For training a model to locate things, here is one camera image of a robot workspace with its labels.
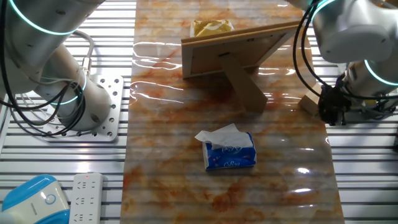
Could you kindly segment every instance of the orange marble tabletop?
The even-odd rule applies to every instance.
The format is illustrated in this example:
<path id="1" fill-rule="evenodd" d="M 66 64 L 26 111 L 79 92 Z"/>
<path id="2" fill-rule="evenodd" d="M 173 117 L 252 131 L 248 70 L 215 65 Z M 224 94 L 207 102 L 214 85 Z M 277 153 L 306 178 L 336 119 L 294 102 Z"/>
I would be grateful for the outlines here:
<path id="1" fill-rule="evenodd" d="M 344 223 L 325 125 L 297 104 L 307 89 L 292 40 L 251 75 L 268 97 L 262 115 L 245 112 L 223 74 L 182 79 L 192 21 L 243 29 L 301 16 L 283 0 L 137 1 L 122 224 Z M 205 171 L 194 136 L 231 123 L 252 134 L 257 164 Z"/>

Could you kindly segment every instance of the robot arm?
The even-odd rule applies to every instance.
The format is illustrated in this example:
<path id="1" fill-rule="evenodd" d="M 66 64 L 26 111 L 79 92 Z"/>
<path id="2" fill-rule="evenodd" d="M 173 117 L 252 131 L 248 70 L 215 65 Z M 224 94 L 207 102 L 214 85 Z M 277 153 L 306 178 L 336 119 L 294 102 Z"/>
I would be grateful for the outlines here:
<path id="1" fill-rule="evenodd" d="M 57 115 L 63 118 L 65 126 L 73 123 L 71 130 L 89 131 L 99 126 L 111 109 L 110 97 L 90 80 L 62 43 L 105 0 L 4 1 L 7 2 L 7 8 L 1 12 L 6 17 L 4 61 L 12 95 L 34 90 L 48 101 L 61 92 L 67 80 L 74 80 L 85 99 L 79 122 L 75 123 L 77 118 L 71 115 L 82 106 L 76 99 L 83 97 L 73 88 L 66 91 L 62 101 L 56 100 L 51 105 L 59 105 Z M 0 78 L 0 93 L 4 95 L 5 91 Z"/>
<path id="2" fill-rule="evenodd" d="M 306 10 L 312 7 L 312 2 L 307 0 L 288 1 Z M 398 87 L 398 11 L 378 7 L 370 0 L 314 2 L 317 7 L 311 20 L 322 57 L 333 63 L 351 62 L 333 91 L 330 86 L 323 89 L 320 111 L 325 111 L 326 105 L 326 108 L 333 108 L 326 110 L 329 114 L 354 110 L 370 112 L 373 118 L 392 115 L 398 97 L 386 95 Z"/>

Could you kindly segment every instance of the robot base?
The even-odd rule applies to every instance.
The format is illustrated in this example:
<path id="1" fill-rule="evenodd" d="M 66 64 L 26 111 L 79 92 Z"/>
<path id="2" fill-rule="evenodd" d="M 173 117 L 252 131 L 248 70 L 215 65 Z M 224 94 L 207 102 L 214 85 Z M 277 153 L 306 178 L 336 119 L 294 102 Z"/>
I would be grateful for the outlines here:
<path id="1" fill-rule="evenodd" d="M 51 143 L 75 143 L 75 142 L 114 142 L 118 138 L 119 117 L 123 95 L 123 78 L 119 75 L 90 75 L 90 78 L 101 85 L 111 97 L 111 110 L 108 117 L 92 131 L 68 131 L 64 136 L 44 137 L 43 139 Z M 49 113 L 53 113 L 54 108 L 49 106 Z M 55 117 L 53 123 L 60 123 Z M 46 124 L 43 130 L 56 133 L 64 128 L 63 125 Z"/>

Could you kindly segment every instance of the blue device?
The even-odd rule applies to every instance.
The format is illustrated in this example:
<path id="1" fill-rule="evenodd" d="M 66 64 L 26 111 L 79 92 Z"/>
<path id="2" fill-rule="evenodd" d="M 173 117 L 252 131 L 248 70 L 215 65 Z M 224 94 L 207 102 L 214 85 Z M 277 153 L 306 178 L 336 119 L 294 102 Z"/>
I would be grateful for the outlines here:
<path id="1" fill-rule="evenodd" d="M 61 186 L 51 175 L 39 175 L 12 190 L 2 212 L 23 224 L 68 224 L 70 209 Z"/>

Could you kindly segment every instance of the socket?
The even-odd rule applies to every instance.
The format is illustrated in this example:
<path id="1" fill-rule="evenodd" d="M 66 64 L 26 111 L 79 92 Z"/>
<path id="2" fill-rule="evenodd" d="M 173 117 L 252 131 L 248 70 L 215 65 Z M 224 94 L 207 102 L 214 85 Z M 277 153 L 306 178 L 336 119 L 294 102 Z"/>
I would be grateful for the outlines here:
<path id="1" fill-rule="evenodd" d="M 69 224 L 99 224 L 103 176 L 99 173 L 77 174 L 73 178 Z"/>

